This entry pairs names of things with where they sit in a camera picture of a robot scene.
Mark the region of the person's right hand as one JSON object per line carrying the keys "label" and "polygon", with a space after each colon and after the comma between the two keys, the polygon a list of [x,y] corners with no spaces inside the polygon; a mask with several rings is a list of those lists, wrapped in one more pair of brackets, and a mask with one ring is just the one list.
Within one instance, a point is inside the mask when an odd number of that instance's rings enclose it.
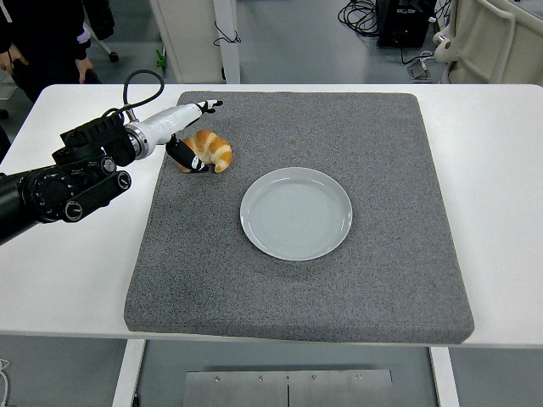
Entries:
{"label": "person's right hand", "polygon": [[23,65],[29,64],[20,50],[14,44],[11,44],[5,52],[0,54],[1,69],[11,75],[14,71],[14,65],[16,63],[21,63]]}

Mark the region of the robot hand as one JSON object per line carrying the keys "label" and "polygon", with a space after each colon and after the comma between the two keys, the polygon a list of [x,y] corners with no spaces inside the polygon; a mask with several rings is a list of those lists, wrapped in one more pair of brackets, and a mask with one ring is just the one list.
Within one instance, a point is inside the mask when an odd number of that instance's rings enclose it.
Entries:
{"label": "robot hand", "polygon": [[207,171],[208,166],[185,143],[176,138],[176,133],[197,121],[202,114],[214,113],[221,100],[206,100],[168,108],[144,121],[133,121],[126,125],[132,140],[136,160],[147,158],[157,145],[166,145],[166,152],[190,172]]}

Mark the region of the person's left hand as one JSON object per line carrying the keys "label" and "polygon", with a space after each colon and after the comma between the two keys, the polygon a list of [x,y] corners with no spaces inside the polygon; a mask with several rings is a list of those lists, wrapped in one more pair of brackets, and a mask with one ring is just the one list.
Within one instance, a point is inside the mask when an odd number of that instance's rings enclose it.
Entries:
{"label": "person's left hand", "polygon": [[79,73],[79,82],[83,84],[86,81],[87,72],[93,70],[92,62],[90,58],[76,59],[76,68]]}

